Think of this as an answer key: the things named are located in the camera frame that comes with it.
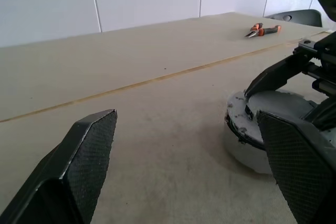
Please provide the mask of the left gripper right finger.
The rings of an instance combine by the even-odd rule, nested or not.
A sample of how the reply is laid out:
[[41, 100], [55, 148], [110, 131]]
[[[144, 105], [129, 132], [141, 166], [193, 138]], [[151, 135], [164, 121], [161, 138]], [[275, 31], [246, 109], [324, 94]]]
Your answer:
[[336, 224], [336, 147], [302, 119], [259, 111], [257, 122], [297, 224]]

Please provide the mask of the round motor lid circuit board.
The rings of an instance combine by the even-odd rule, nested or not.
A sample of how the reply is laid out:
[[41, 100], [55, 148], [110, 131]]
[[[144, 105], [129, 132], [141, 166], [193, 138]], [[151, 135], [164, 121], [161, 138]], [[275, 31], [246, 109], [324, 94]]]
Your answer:
[[264, 151], [265, 147], [257, 123], [258, 111], [301, 118], [316, 106], [315, 102], [306, 100], [304, 96], [286, 90], [264, 91], [250, 98], [246, 98], [245, 93], [239, 91], [227, 101], [225, 120], [240, 142]]

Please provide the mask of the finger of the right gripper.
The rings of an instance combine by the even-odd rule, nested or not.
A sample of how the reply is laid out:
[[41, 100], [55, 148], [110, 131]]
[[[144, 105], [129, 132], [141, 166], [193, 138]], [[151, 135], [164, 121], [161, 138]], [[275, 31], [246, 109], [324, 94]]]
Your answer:
[[306, 65], [306, 57], [287, 57], [260, 73], [245, 91], [245, 96], [253, 96], [263, 91], [275, 91], [299, 74]]
[[309, 101], [312, 106], [301, 119], [313, 124], [329, 142], [336, 142], [336, 95], [321, 103]]

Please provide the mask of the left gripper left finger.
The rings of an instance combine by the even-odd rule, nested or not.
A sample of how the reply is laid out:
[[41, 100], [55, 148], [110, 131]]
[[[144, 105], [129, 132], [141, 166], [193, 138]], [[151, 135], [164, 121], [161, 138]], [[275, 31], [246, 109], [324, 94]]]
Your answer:
[[117, 123], [109, 109], [75, 122], [35, 167], [0, 224], [90, 224], [106, 179]]

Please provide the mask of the black plastic chair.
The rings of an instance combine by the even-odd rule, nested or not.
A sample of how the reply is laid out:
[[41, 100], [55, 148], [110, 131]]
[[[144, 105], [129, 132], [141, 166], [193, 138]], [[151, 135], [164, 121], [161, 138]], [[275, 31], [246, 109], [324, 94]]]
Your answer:
[[322, 27], [321, 13], [314, 9], [293, 10], [265, 16], [265, 18], [281, 20], [296, 24]]

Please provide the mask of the orange black pliers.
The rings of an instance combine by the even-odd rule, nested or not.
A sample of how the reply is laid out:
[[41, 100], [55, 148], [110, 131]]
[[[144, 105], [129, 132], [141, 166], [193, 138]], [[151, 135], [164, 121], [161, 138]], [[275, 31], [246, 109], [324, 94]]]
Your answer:
[[275, 33], [278, 33], [280, 31], [281, 31], [281, 26], [280, 25], [276, 25], [276, 26], [270, 27], [270, 28], [264, 28], [263, 23], [256, 23], [250, 29], [250, 32], [245, 37], [247, 37], [247, 38], [262, 37], [264, 35], [275, 34]]

